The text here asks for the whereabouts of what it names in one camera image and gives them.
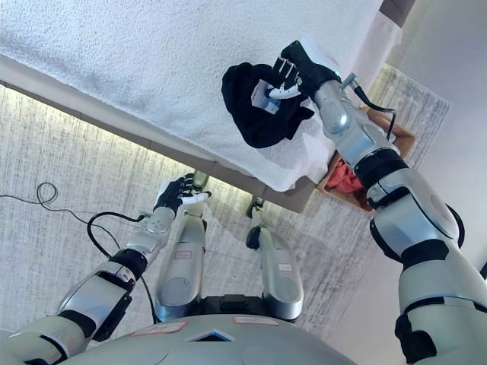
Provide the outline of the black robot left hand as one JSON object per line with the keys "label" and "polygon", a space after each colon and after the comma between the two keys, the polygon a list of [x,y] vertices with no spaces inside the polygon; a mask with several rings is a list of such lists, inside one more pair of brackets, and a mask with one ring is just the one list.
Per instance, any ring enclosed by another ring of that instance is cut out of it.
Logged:
{"label": "black robot left hand", "polygon": [[193,205],[212,197],[210,191],[201,192],[194,188],[194,173],[187,173],[170,182],[163,182],[159,188],[153,211],[169,208],[174,214],[182,205]]}

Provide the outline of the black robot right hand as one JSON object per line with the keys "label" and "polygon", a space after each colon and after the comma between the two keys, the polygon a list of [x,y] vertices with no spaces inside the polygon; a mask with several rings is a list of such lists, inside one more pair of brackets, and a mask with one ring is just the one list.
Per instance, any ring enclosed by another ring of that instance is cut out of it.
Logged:
{"label": "black robot right hand", "polygon": [[268,87],[266,96],[284,100],[304,95],[314,100],[316,92],[326,83],[342,82],[339,73],[311,58],[311,51],[299,40],[286,46],[272,67],[271,76],[276,82]]}

